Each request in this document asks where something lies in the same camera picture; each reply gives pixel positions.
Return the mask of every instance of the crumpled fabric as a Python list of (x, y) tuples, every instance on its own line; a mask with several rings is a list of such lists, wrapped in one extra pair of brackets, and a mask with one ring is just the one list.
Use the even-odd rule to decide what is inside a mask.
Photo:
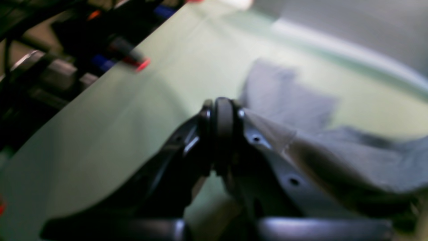
[(428, 189), (428, 137), (394, 142), (352, 127), (327, 130), (338, 102), (294, 81), (292, 69), (258, 60), (241, 102), (274, 150), (344, 205), (403, 226)]

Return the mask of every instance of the table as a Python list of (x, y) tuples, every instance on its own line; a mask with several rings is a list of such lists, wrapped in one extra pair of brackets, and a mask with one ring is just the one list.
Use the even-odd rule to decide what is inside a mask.
[[(332, 126), (391, 138), (428, 133), (426, 97), (393, 77), (270, 30), (274, 19), (217, 0), (187, 4), (138, 49), (136, 74), (118, 64), (44, 125), (0, 174), (7, 240), (35, 240), (43, 222), (95, 204), (153, 155), (205, 99), (237, 98), (258, 58), (298, 70), (298, 81), (341, 102)], [(239, 206), (207, 179), (185, 213), (196, 240), (213, 240)]]

